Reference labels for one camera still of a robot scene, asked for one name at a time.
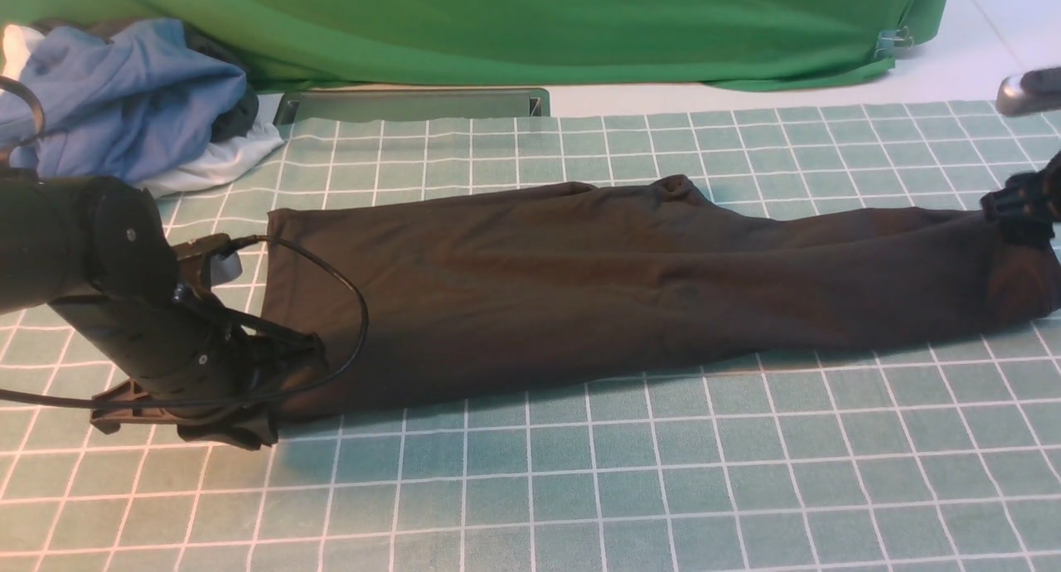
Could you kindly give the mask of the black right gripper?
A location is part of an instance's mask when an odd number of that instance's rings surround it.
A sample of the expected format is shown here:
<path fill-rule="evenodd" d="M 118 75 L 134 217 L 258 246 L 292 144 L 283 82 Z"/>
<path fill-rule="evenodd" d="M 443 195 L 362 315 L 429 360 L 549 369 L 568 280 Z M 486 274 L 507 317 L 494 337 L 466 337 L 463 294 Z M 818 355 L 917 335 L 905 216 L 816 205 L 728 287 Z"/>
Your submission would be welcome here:
<path fill-rule="evenodd" d="M 1049 245 L 1060 223 L 1060 155 L 1034 172 L 1019 172 L 981 198 L 984 216 L 1005 243 Z"/>

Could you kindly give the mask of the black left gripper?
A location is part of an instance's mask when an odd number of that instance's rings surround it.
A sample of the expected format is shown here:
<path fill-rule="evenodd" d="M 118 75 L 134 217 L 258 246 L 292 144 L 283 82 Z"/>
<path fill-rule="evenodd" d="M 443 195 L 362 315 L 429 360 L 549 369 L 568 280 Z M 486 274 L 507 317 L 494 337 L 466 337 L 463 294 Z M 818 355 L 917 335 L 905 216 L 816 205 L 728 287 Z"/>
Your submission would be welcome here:
<path fill-rule="evenodd" d="M 104 434 L 125 424 L 174 424 L 185 441 L 218 441 L 255 451 L 279 439 L 268 393 L 298 372 L 321 372 L 321 339 L 106 339 L 104 353 L 128 380 L 94 396 L 90 422 Z"/>

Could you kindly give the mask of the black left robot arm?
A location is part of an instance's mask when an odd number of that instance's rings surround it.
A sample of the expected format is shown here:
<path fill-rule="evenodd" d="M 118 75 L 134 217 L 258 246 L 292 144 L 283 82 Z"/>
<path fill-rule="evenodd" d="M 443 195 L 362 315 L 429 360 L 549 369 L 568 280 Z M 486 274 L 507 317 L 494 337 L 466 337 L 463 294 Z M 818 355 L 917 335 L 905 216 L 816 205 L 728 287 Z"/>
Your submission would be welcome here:
<path fill-rule="evenodd" d="M 171 424 L 185 441 L 246 450 L 279 437 L 279 403 L 326 369 L 321 341 L 231 310 L 213 287 L 254 237 L 171 245 L 146 191 L 114 177 L 2 176 L 2 311 L 46 305 L 128 379 L 85 409 L 103 434 Z"/>

